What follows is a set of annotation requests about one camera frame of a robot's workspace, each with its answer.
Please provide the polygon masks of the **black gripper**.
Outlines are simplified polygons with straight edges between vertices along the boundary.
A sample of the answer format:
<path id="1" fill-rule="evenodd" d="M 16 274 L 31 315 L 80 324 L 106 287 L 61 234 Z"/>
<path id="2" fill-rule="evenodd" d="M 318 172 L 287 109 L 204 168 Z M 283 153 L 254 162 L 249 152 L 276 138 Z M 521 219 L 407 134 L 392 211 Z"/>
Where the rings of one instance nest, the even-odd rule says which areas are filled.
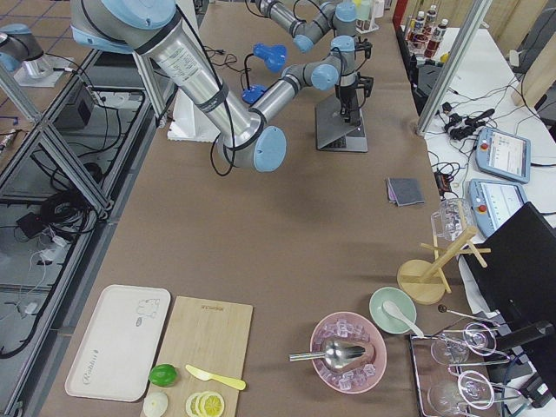
<path id="1" fill-rule="evenodd" d="M 356 76 L 355 80 L 346 86 L 336 87 L 336 97 L 341 106 L 342 120 L 350 124 L 352 122 L 352 111 L 359 110 L 371 96 L 374 79 L 371 76 Z M 363 90 L 362 103 L 358 102 L 357 90 Z"/>

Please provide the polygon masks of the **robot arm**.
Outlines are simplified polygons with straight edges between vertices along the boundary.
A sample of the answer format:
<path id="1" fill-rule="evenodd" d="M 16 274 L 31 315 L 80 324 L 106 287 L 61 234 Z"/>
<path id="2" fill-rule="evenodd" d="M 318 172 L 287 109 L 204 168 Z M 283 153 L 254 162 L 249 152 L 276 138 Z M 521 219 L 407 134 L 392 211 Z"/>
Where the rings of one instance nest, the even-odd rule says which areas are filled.
<path id="1" fill-rule="evenodd" d="M 355 68 L 358 51 L 372 45 L 356 35 L 356 6 L 351 1 L 317 4 L 312 22 L 296 17 L 280 1 L 258 1 L 262 17 L 279 24 L 306 52 L 330 30 L 337 35 L 326 57 L 287 67 L 281 77 L 249 108 L 217 75 L 194 29 L 173 1 L 73 1 L 71 29 L 77 43 L 92 49 L 152 59 L 219 129 L 215 147 L 229 167 L 259 172 L 277 169 L 287 150 L 283 131 L 269 121 L 305 87 L 333 88 L 338 100 L 328 126 L 344 125 L 350 132 L 360 121 L 356 90 L 369 93 L 373 78 Z"/>
<path id="2" fill-rule="evenodd" d="M 262 16 L 282 27 L 302 53 L 309 52 L 328 32 L 337 36 L 356 35 L 356 6 L 353 1 L 324 1 L 316 5 L 313 19 L 305 21 L 282 1 L 255 1 Z"/>

